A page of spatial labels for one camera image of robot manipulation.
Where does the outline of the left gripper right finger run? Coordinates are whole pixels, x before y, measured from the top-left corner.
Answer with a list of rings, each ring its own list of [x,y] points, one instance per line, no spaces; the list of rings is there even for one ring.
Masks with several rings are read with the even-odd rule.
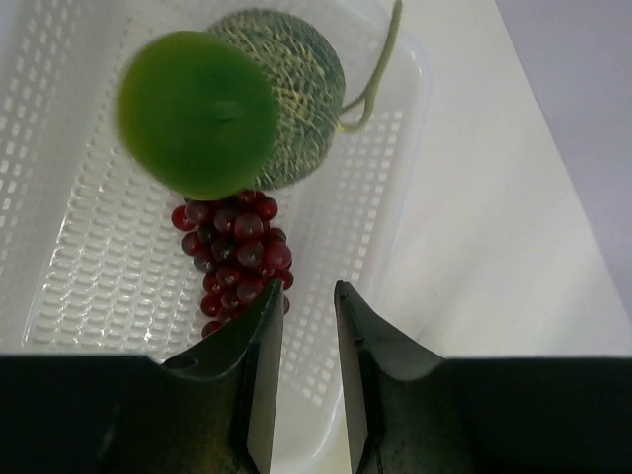
[[[334,291],[354,473],[421,473],[422,380],[442,363],[378,315],[354,286]]]

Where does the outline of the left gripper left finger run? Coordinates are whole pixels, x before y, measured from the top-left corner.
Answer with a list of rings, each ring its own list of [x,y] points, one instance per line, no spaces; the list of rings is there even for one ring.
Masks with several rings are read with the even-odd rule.
[[[188,473],[268,473],[284,290],[270,282],[236,319],[162,366],[179,393],[171,429]]]

